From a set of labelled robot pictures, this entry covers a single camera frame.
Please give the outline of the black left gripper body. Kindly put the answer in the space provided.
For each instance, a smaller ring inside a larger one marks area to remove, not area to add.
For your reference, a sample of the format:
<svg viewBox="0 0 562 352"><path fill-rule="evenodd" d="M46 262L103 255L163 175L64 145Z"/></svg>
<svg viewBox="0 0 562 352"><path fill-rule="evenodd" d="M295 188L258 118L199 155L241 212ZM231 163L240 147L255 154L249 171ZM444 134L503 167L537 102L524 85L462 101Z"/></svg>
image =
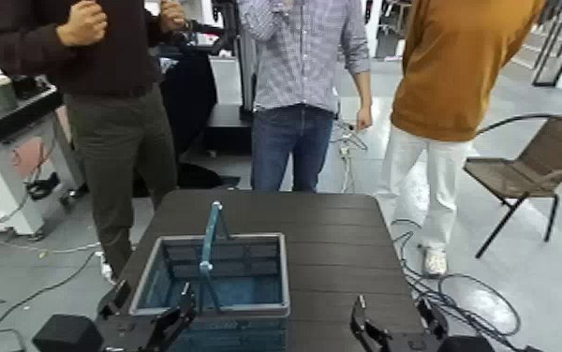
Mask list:
<svg viewBox="0 0 562 352"><path fill-rule="evenodd" d="M102 336L99 351L160 351L155 337L155 315L111 315L95 321Z"/></svg>

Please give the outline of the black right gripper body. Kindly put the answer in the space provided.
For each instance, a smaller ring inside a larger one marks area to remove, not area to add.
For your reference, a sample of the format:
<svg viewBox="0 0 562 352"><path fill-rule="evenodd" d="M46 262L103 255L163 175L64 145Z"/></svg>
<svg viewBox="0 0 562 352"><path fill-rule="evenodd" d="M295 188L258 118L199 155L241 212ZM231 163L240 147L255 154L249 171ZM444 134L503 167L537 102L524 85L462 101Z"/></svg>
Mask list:
<svg viewBox="0 0 562 352"><path fill-rule="evenodd" d="M426 332L387 332L387 352L437 352L443 341Z"/></svg>

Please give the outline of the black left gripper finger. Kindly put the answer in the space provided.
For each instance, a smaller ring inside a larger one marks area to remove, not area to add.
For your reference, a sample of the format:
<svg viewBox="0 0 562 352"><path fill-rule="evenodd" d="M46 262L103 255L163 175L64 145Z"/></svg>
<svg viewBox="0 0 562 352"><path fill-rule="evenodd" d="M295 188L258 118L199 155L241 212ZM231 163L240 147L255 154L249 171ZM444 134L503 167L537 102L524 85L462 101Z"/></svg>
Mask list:
<svg viewBox="0 0 562 352"><path fill-rule="evenodd" d="M155 320L154 351L168 351L180 334L189 328L196 314L196 295L191 283L186 282L178 306Z"/></svg>
<svg viewBox="0 0 562 352"><path fill-rule="evenodd" d="M127 280L121 280L99 301L96 308L98 317L117 315L124 306L131 288Z"/></svg>

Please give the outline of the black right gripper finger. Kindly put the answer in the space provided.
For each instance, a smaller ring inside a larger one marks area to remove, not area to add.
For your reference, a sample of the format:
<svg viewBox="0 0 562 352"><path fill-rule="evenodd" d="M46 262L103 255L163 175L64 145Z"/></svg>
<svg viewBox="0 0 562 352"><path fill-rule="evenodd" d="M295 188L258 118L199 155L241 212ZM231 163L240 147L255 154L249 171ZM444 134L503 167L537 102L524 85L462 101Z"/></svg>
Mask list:
<svg viewBox="0 0 562 352"><path fill-rule="evenodd" d="M379 352L389 352L389 333L368 318L366 308L364 295L359 295L350 314L349 327L352 335L365 352L375 352L374 345L378 346Z"/></svg>
<svg viewBox="0 0 562 352"><path fill-rule="evenodd" d="M449 336L449 322L440 307L427 299L418 299L416 307L426 330L439 341Z"/></svg>

